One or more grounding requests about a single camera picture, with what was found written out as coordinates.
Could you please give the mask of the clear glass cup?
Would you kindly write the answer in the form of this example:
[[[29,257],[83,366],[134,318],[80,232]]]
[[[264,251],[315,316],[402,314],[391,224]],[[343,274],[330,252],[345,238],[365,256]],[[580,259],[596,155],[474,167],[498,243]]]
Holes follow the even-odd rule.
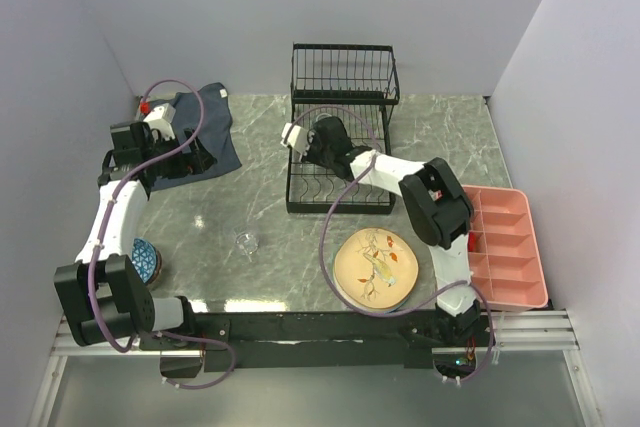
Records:
[[[240,251],[251,257],[259,249],[259,239],[255,232],[251,230],[242,230],[235,234],[235,244]]]

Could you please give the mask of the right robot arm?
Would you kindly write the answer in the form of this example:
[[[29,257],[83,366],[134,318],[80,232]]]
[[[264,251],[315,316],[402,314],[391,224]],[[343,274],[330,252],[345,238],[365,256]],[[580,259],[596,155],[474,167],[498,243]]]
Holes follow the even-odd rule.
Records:
[[[481,302],[472,286],[469,234],[474,207],[442,158],[421,163],[356,145],[342,120],[327,115],[309,129],[289,124],[281,143],[303,161],[323,167],[347,182],[380,188],[402,198],[419,240],[429,248],[436,278],[435,320],[439,341],[460,345],[475,334]]]

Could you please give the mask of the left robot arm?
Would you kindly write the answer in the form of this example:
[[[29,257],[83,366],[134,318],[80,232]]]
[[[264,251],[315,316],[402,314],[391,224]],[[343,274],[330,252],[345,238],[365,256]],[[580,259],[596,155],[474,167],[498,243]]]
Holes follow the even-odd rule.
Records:
[[[164,331],[176,348],[193,346],[200,325],[184,296],[155,298],[132,257],[140,216],[154,184],[201,174],[216,163],[194,129],[164,138],[144,121],[111,126],[111,149],[97,179],[100,203],[75,261],[57,268],[54,287],[75,342],[89,346]]]

